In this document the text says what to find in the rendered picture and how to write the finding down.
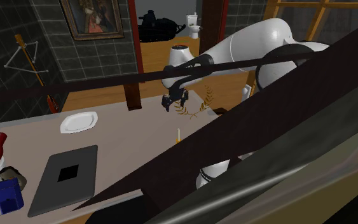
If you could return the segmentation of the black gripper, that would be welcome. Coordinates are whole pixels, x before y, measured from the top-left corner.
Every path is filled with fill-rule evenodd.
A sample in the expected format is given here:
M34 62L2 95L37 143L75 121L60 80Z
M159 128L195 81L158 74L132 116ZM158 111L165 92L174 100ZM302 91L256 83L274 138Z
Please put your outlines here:
M184 103L189 99L188 91L185 88L170 87L169 95L162 96L162 106L166 112L169 112L170 105L173 101L180 101L181 107L184 107Z

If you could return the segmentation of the golden laurel wreath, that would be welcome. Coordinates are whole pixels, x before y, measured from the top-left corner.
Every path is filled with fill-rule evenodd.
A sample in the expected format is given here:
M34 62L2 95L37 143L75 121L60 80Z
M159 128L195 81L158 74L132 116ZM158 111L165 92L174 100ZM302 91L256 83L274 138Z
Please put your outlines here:
M183 115L183 116L189 115L189 119L192 119L193 117L197 117L197 114L199 114L200 112L210 109L210 105L214 99L213 98L213 96L214 96L213 89L208 85L205 85L204 89L206 91L206 95L205 95L205 98L203 99L202 103L200 104L198 111L196 111L194 113L190 113L187 110L187 107L181 106L180 103L178 101L176 101L174 103L174 107L175 107L175 111L177 112L177 114Z

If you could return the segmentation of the black tank-shaped object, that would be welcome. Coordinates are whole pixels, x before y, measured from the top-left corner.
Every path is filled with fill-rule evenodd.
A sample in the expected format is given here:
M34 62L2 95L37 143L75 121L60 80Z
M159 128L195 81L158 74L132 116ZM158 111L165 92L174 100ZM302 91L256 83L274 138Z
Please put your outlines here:
M139 17L139 41L141 43L169 41L186 28L186 24L178 25L168 18L156 18L153 10Z

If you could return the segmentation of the white toilet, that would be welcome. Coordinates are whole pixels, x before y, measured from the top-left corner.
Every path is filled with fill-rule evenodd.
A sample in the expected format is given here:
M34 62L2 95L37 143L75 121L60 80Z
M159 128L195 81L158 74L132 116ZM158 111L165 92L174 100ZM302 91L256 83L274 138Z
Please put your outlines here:
M186 15L187 19L187 28L189 29L189 37L192 39L198 39L198 33L200 32L201 27L197 24L198 15L196 12L192 15Z

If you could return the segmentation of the dark brown wooden pillar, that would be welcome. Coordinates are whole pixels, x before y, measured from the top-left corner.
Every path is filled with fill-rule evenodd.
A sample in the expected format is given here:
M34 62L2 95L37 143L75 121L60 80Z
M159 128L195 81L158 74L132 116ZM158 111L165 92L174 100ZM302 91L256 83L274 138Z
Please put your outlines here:
M135 11L135 0L127 0L130 21L132 26L132 35L135 48L135 56L137 60L137 70L140 74L144 73L144 64L141 50L141 42L139 39L139 31L137 24L137 13ZM202 0L202 19L201 23L205 31L201 34L206 34L206 38L201 38L200 50L206 50L207 46L218 43L224 38L225 22L228 10L229 0ZM125 92L125 99L128 110L141 109L141 95L139 90L139 82L127 83L123 85Z

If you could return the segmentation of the dark brown wooden beam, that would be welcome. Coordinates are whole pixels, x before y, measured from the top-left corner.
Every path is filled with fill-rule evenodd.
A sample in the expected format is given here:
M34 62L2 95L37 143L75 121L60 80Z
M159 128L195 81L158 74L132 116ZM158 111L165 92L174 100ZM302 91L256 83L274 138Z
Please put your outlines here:
M5 128L5 162L27 179L15 216L27 217L49 157L85 146L99 148L95 193L73 204L78 211L141 190L165 209L193 190L202 167L250 151L250 178L320 157L358 132L358 29L216 119L149 106L97 112L96 126L77 134L59 132L62 115Z

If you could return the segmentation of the white oval plate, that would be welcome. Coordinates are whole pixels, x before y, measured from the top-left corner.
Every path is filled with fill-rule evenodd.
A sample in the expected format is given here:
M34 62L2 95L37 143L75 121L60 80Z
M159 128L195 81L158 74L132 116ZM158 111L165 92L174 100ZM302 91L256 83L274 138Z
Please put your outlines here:
M76 113L67 116L60 124L61 134L73 134L83 132L95 126L98 114L95 111Z

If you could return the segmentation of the grey tablet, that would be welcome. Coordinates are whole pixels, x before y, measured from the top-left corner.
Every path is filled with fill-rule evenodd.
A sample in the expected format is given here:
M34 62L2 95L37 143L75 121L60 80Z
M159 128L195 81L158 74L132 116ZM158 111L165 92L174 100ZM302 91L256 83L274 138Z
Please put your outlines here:
M75 204L94 196L98 146L51 155L27 214L40 214Z

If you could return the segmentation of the dark grey lumpy object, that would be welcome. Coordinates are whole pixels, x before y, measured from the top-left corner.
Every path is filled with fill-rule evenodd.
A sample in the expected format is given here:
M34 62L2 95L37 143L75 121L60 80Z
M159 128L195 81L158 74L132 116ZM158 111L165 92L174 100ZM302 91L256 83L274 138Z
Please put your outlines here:
M26 178L23 175L21 175L20 172L12 166L7 166L2 168L0 170L0 178L3 181L7 179L17 178L21 191L25 188L27 184Z

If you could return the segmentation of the blue and grey box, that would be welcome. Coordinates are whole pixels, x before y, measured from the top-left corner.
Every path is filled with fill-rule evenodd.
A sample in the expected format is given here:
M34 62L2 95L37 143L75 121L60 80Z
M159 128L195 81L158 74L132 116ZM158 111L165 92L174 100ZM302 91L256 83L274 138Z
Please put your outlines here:
M0 216L24 206L18 178L0 181Z

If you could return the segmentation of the framed wall painting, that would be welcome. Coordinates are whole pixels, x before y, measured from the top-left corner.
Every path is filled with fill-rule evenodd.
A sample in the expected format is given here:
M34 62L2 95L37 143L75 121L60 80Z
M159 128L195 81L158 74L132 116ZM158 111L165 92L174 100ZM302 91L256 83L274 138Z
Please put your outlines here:
M59 0L75 41L123 38L118 0Z

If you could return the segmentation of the brown pole with white frame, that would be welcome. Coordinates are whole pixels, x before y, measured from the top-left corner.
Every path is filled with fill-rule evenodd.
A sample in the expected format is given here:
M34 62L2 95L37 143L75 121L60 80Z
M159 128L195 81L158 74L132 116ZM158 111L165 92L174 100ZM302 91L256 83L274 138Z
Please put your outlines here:
M32 43L25 43L24 40L23 40L23 37L20 34L16 34L16 35L14 35L14 37L15 37L16 42L18 44L18 48L15 51L15 53L11 56L9 61L7 61L7 63L5 63L5 65L3 67L7 68L7 69L15 69L15 70L18 70L18 71L25 71L25 72L28 72L28 73L34 73L36 75L36 78L40 82L40 85L42 87L44 87L46 85L46 83L43 80L43 78L41 76L41 73L47 73L48 70L40 71L36 67L36 59L37 59L36 54L38 52L38 44L39 44L39 42L35 41L35 42L32 42ZM27 50L27 47L31 46L31 45L35 46L33 56L31 56L30 53ZM11 62L13 61L13 59L17 56L18 52L20 52L20 51L22 51L24 53L26 59L28 60L30 66L31 66L31 70L21 69L21 68L18 68L18 67L10 66ZM54 97L52 95L48 94L46 96L46 100L47 100L48 107L49 107L51 113L58 113L60 108L59 108L59 105L57 104L56 100L54 99Z

